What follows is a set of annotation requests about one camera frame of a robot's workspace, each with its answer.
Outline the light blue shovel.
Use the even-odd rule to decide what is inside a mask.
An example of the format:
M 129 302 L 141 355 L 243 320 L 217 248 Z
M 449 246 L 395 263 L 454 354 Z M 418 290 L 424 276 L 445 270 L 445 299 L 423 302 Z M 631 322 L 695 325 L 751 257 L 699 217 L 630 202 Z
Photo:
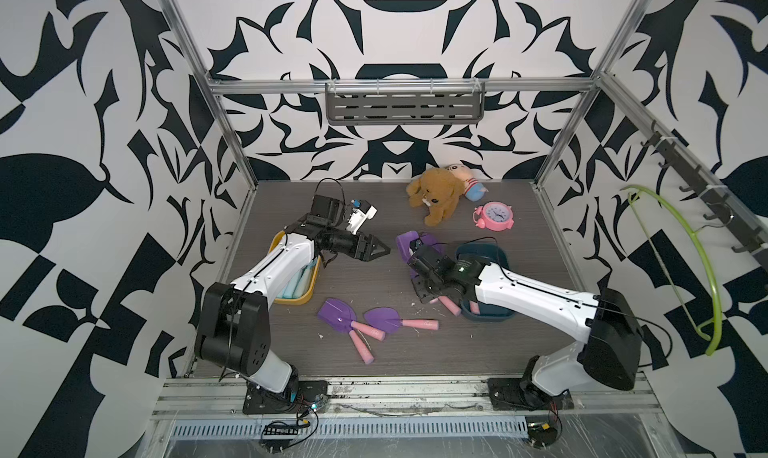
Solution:
M 317 260 L 313 260 L 309 265 L 303 267 L 288 282 L 281 292 L 279 298 L 289 301 L 302 299 L 310 290 L 314 282 L 314 274 L 317 267 Z

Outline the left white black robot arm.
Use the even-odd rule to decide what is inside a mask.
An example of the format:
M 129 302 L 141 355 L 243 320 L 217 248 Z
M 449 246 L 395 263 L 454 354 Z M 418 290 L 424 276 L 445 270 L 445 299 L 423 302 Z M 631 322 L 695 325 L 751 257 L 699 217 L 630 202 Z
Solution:
M 390 253 L 373 235 L 360 231 L 377 209 L 365 200 L 344 203 L 316 195 L 310 211 L 284 228 L 284 235 L 251 270 L 229 284 L 206 291 L 194 355 L 234 371 L 259 389 L 293 402 L 298 373 L 271 350 L 269 311 L 279 293 L 324 252 L 370 262 Z

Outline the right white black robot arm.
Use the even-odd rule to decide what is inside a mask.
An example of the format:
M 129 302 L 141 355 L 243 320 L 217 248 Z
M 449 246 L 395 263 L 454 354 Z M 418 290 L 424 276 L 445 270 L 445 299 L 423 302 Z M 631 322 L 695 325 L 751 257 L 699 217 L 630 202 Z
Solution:
M 452 259 L 420 239 L 408 248 L 408 266 L 437 297 L 505 308 L 573 339 L 554 353 L 529 360 L 517 392 L 524 407 L 543 407 L 592 382 L 618 391 L 634 389 L 643 336 L 621 293 L 608 289 L 595 295 L 548 285 L 485 257 Z

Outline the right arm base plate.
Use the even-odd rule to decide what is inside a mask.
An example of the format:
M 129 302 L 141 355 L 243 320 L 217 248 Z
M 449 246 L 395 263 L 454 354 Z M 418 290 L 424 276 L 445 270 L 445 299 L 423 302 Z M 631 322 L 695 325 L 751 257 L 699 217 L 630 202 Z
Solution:
M 574 404 L 568 390 L 560 395 L 550 396 L 532 383 L 534 365 L 540 356 L 532 357 L 521 378 L 489 378 L 488 395 L 495 411 L 539 411 L 551 405 L 557 409 L 573 409 Z

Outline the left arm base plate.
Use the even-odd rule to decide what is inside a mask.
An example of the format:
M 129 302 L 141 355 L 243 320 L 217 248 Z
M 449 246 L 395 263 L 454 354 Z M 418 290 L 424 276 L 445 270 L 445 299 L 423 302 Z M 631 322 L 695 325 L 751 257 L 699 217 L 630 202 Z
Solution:
M 292 380 L 281 392 L 271 392 L 249 382 L 242 407 L 244 415 L 290 414 L 314 406 L 322 409 L 327 401 L 326 380 Z

